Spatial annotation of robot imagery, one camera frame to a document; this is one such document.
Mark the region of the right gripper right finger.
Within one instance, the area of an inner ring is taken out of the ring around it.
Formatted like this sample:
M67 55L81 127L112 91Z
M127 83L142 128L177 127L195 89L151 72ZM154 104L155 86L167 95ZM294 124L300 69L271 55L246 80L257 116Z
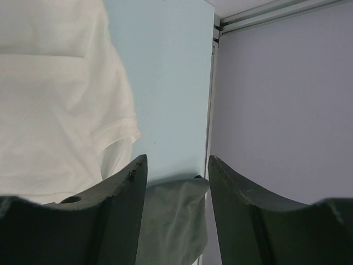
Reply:
M216 156L208 174L223 264L352 263L352 199L299 203Z

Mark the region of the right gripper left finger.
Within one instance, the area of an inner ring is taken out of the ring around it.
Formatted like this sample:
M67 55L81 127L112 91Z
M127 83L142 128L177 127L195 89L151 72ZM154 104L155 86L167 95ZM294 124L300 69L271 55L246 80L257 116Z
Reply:
M62 202L1 197L2 264L134 264L148 173L146 155Z

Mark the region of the white floral t-shirt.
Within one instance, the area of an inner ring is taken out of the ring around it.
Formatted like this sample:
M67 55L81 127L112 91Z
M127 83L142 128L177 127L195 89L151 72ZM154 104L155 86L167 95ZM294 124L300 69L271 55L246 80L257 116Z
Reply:
M60 202L121 171L139 138L103 1L1 2L1 194Z

